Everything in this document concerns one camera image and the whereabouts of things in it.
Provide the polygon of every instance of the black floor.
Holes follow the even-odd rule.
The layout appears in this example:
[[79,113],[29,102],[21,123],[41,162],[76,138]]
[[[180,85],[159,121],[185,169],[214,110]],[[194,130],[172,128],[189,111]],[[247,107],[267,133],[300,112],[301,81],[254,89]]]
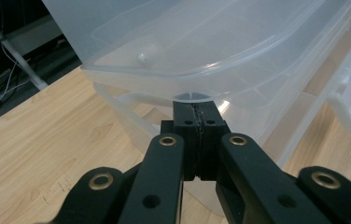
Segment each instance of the black floor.
[[[79,58],[65,40],[59,40],[56,47],[36,55],[28,62],[48,84],[81,65]],[[17,66],[9,79],[11,70],[12,68],[9,68],[0,75],[0,117],[38,93],[38,89],[28,80],[28,76]]]

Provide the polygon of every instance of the plastic storage box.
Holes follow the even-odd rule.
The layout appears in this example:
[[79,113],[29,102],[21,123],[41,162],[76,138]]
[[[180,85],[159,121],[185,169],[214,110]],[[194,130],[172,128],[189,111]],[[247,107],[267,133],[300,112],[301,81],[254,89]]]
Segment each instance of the plastic storage box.
[[283,165],[351,64],[351,0],[44,3],[141,149],[173,101],[214,100]]

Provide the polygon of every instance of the round hole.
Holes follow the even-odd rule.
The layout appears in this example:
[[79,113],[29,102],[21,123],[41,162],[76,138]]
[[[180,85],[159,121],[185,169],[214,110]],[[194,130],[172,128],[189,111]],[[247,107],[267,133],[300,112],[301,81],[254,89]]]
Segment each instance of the round hole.
[[232,136],[229,140],[231,141],[232,144],[237,146],[243,146],[247,144],[247,140],[241,136]]
[[164,136],[159,140],[159,142],[161,145],[168,147],[174,145],[176,143],[176,139],[172,136]]
[[157,195],[149,194],[143,199],[143,205],[146,208],[156,208],[161,204],[161,198]]
[[89,181],[89,187],[94,190],[106,189],[114,182],[114,177],[110,173],[97,174]]
[[286,194],[278,196],[277,201],[285,208],[294,208],[297,206],[295,200]]
[[312,179],[319,185],[327,189],[338,189],[341,187],[341,182],[333,175],[316,171],[312,173]]

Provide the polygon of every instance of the wooden surface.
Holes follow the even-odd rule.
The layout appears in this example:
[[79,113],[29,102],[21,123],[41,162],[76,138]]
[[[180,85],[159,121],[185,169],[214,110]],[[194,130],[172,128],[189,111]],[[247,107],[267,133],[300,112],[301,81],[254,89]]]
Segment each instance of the wooden surface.
[[[52,220],[90,169],[126,171],[143,159],[79,68],[0,118],[0,223]],[[285,170],[321,165],[351,179],[351,135],[328,105]],[[227,223],[184,194],[182,223]]]

